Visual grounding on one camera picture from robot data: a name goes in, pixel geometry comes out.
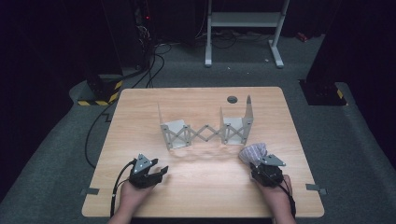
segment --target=metal bracket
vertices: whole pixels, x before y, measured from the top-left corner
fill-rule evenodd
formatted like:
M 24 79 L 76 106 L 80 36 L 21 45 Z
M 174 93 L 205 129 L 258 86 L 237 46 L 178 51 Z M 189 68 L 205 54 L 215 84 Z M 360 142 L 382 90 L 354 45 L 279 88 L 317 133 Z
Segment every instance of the metal bracket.
M 286 163 L 280 160 L 276 155 L 268 155 L 263 157 L 260 162 L 264 165 L 272 165 L 272 166 L 286 166 Z
M 306 190 L 316 190 L 320 195 L 328 195 L 327 189 L 321 189 L 319 185 L 305 184 Z

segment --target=cable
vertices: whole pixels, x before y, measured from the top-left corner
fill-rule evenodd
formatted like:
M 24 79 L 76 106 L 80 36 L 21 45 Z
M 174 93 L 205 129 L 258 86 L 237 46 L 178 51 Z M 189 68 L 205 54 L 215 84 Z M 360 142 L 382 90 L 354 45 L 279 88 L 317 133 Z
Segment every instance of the cable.
M 205 1 L 205 6 L 204 6 L 204 17 L 202 18 L 202 24 L 201 24 L 201 29 L 199 30 L 198 34 L 195 36 L 195 38 L 198 37 L 198 35 L 202 32 L 202 29 L 204 28 L 205 24 L 205 17 L 206 17 L 206 11 L 207 11 L 207 6 L 209 5 L 208 0 Z
M 169 47 L 169 49 L 168 49 L 168 50 L 166 50 L 166 51 L 164 51 L 164 52 L 161 52 L 161 53 L 156 53 L 156 54 L 165 54 L 165 53 L 167 53 L 167 52 L 171 51 L 171 49 L 172 49 L 172 45 L 171 45 L 171 44 L 160 44 L 160 45 L 158 45 L 158 46 L 156 47 L 156 49 L 157 49 L 157 48 L 159 48 L 159 47 L 162 47 L 162 46 L 168 46 L 168 47 Z
M 152 79 L 154 79 L 154 78 L 160 73 L 160 71 L 163 69 L 163 67 L 165 66 L 165 59 L 163 58 L 163 56 L 158 55 L 158 54 L 155 54 L 155 55 L 154 55 L 154 58 L 155 58 L 155 56 L 160 57 L 161 60 L 163 60 L 163 64 L 162 64 L 161 67 L 157 70 L 157 72 L 154 74 L 154 76 L 150 77 L 150 79 L 149 79 L 149 81 L 148 81 L 148 84 L 146 85 L 146 88 L 147 88 L 149 85 L 151 86 L 151 88 L 153 88 Z
M 90 130 L 88 131 L 87 136 L 86 136 L 86 138 L 85 138 L 85 147 L 84 147 L 85 160 L 87 161 L 87 163 L 88 163 L 93 169 L 95 169 L 96 166 L 93 165 L 92 162 L 90 161 L 90 159 L 88 158 L 88 141 L 89 141 L 89 139 L 90 139 L 91 131 L 92 131 L 93 126 L 95 125 L 96 121 L 99 120 L 99 118 L 100 118 L 101 116 L 106 116 L 106 122 L 110 122 L 110 121 L 111 121 L 111 120 L 108 119 L 109 114 L 105 114 L 105 112 L 106 112 L 112 105 L 114 105 L 114 103 L 111 104 L 111 105 L 108 105 L 108 106 L 102 111 L 102 113 L 100 113 L 100 114 L 98 115 L 98 117 L 96 117 L 95 121 L 94 121 L 93 124 L 91 125 L 91 128 L 90 128 Z
M 146 75 L 149 73 L 149 71 L 150 71 L 150 70 L 152 69 L 152 67 L 154 66 L 154 63 L 155 63 L 155 56 L 154 56 L 153 62 L 152 62 L 152 64 L 151 64 L 151 67 L 148 69 L 147 73 L 146 73 L 145 75 L 143 75 L 139 80 L 137 80 L 137 82 L 131 87 L 131 89 L 135 88 L 135 87 L 143 80 L 143 78 L 146 77 Z
M 128 162 L 128 164 L 126 164 L 124 166 L 124 168 L 122 168 L 119 176 L 117 177 L 116 184 L 114 185 L 114 188 L 113 188 L 113 194 L 111 195 L 110 217 L 114 216 L 114 209 L 115 209 L 115 205 L 116 205 L 117 190 L 119 189 L 120 178 L 121 178 L 123 172 L 126 170 L 126 168 L 128 168 L 128 166 L 130 166 L 132 164 L 133 164 L 133 161 Z

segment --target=yellow and black tape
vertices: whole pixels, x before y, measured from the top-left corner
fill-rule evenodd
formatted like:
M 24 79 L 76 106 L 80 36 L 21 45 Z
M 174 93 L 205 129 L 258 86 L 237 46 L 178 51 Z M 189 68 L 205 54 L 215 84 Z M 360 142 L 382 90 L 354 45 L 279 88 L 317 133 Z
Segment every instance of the yellow and black tape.
M 120 87 L 122 85 L 122 81 L 114 83 L 114 88 L 109 88 L 106 91 L 106 96 L 102 99 L 78 99 L 79 105 L 111 105 L 119 98 Z

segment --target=black curtain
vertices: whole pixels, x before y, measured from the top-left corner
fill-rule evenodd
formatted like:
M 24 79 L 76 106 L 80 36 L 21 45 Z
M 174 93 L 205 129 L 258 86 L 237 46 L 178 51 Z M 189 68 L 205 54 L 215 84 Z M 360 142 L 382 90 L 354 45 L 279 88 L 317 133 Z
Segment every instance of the black curtain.
M 77 66 L 60 1 L 2 1 L 0 200 L 73 104 L 85 77 Z
M 342 1 L 306 81 L 346 82 L 376 141 L 396 167 L 393 10 L 390 0 Z

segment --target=white scissor lift mechanism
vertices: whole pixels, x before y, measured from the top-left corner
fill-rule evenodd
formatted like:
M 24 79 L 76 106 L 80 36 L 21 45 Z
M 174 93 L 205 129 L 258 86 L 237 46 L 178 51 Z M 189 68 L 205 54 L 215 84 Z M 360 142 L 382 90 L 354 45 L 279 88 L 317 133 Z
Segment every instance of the white scissor lift mechanism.
M 247 108 L 243 118 L 224 118 L 222 109 L 220 109 L 219 130 L 206 124 L 198 131 L 195 131 L 189 124 L 186 124 L 183 119 L 163 122 L 160 105 L 158 105 L 158 113 L 160 116 L 161 131 L 163 132 L 163 138 L 168 149 L 189 147 L 195 137 L 199 137 L 203 141 L 208 142 L 216 135 L 220 136 L 221 143 L 224 145 L 245 145 L 248 141 L 248 135 L 253 124 L 253 109 L 250 96 L 247 97 Z M 201 135 L 206 129 L 212 132 L 208 137 Z

